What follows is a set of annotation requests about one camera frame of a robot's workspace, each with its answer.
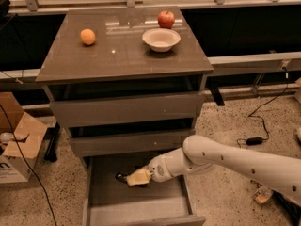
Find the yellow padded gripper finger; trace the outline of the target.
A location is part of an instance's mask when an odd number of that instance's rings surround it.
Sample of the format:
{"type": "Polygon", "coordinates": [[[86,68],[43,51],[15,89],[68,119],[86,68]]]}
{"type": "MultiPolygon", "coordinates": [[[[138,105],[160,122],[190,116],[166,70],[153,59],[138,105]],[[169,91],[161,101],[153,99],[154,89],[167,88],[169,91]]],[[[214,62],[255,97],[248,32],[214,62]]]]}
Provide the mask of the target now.
{"type": "Polygon", "coordinates": [[[127,178],[127,184],[129,186],[138,186],[147,184],[151,180],[151,172],[146,168],[138,169],[130,174],[127,178]]]}

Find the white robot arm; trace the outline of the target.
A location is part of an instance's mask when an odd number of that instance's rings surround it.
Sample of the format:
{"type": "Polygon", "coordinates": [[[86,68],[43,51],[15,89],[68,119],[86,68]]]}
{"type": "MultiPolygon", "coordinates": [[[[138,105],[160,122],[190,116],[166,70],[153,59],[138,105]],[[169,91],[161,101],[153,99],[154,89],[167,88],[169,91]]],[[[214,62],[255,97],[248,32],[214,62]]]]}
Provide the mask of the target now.
{"type": "Polygon", "coordinates": [[[301,204],[300,159],[231,147],[198,135],[187,137],[181,148],[154,157],[128,175],[126,183],[162,183],[180,175],[203,173],[214,165],[242,174],[301,204]]]}

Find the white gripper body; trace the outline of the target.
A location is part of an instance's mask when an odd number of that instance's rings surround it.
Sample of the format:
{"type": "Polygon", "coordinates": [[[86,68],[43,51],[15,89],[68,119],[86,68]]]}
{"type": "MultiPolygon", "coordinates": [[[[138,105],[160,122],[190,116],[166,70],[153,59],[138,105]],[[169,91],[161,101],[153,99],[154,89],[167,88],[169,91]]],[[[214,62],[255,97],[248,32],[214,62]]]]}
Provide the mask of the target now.
{"type": "Polygon", "coordinates": [[[173,178],[167,168],[166,158],[163,155],[154,157],[148,164],[148,170],[151,179],[155,182],[162,183],[173,178]]]}

